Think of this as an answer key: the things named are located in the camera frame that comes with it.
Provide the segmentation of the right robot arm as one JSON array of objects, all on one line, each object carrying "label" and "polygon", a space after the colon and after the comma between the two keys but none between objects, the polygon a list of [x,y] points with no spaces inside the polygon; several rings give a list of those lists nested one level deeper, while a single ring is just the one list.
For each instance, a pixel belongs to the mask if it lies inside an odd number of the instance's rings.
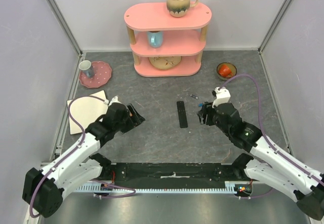
[{"label": "right robot arm", "polygon": [[261,129],[242,120],[232,103],[202,104],[201,124],[217,126],[237,148],[243,149],[232,167],[233,177],[260,181],[291,198],[312,219],[323,219],[323,173],[305,165],[276,145]]}]

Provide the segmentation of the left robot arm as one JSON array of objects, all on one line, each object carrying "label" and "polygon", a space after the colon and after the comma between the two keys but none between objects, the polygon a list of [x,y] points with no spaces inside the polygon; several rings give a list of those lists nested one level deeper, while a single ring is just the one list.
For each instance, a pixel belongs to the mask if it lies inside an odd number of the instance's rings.
[{"label": "left robot arm", "polygon": [[111,161],[97,151],[116,133],[127,133],[144,122],[132,106],[114,99],[107,112],[82,130],[81,137],[61,156],[40,170],[25,175],[22,199],[29,204],[32,218],[53,215],[64,199],[84,183],[111,175]]}]

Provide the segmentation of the black remote control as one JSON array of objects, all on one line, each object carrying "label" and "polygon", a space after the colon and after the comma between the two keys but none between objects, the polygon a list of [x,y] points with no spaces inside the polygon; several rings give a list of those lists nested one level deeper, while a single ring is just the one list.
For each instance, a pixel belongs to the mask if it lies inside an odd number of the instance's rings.
[{"label": "black remote control", "polygon": [[177,101],[176,104],[180,128],[187,128],[188,123],[184,101]]}]

